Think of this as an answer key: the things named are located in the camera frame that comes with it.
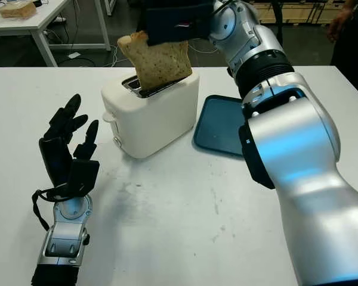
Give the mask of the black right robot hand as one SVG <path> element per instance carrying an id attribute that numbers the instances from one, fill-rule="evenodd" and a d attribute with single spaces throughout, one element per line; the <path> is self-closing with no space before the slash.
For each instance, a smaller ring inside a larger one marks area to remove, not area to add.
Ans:
<path id="1" fill-rule="evenodd" d="M 150 17 L 193 18 L 213 12 L 213 1 L 144 1 L 142 11 Z"/>

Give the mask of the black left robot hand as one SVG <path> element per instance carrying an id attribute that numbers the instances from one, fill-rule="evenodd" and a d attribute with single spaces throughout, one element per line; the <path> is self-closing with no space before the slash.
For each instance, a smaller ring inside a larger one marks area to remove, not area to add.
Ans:
<path id="1" fill-rule="evenodd" d="M 99 170 L 99 162 L 92 160 L 97 144 L 98 120 L 93 120 L 86 131 L 84 142 L 73 153 L 69 144 L 73 133 L 88 121 L 86 114 L 77 116 L 81 96 L 75 94 L 64 107 L 60 107 L 49 121 L 49 128 L 39 140 L 42 158 L 55 187 L 66 184 L 71 191 L 93 189 Z"/>

